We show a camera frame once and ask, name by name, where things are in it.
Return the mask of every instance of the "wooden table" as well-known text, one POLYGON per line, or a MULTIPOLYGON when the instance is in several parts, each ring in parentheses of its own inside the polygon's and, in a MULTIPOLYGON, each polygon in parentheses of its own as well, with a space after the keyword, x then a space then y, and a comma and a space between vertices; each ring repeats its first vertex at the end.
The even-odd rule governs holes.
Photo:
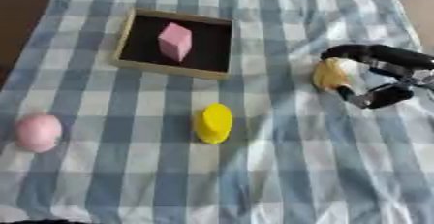
POLYGON ((14 67, 48 0, 0 0, 0 86, 14 67))

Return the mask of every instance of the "yellow cylinder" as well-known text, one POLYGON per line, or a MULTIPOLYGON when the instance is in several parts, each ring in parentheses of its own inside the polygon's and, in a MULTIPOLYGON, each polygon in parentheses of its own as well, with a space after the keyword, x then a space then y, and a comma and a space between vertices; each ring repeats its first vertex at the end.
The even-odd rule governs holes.
POLYGON ((223 104, 214 103, 199 111, 194 118, 194 128, 205 143, 219 144, 226 140, 233 127, 231 110, 223 104))

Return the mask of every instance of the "pink block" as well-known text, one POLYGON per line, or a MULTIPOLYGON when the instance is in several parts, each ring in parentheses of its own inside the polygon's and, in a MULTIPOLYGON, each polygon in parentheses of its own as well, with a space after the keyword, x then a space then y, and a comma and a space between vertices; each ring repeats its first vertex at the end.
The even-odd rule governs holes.
POLYGON ((158 36, 158 44, 162 54, 182 62, 192 47, 192 32, 171 22, 158 36))

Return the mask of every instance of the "yellow object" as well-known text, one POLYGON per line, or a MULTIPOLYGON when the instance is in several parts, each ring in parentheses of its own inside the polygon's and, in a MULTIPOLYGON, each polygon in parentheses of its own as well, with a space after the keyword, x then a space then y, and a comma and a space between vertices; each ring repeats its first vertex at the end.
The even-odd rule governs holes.
POLYGON ((227 139, 231 132, 233 115, 228 107, 214 103, 196 114, 194 127, 201 140, 209 144, 219 144, 227 139))
POLYGON ((329 58, 318 63, 313 76, 315 86, 323 90, 350 84, 344 71, 339 67, 337 58, 329 58))

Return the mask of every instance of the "pink ball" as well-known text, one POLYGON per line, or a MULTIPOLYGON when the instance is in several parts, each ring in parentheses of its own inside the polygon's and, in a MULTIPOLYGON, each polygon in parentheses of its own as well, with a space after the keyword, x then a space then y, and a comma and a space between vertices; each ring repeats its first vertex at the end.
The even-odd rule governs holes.
POLYGON ((45 152, 56 146, 62 135, 62 125, 53 115, 31 114, 16 126, 19 146, 34 152, 45 152))

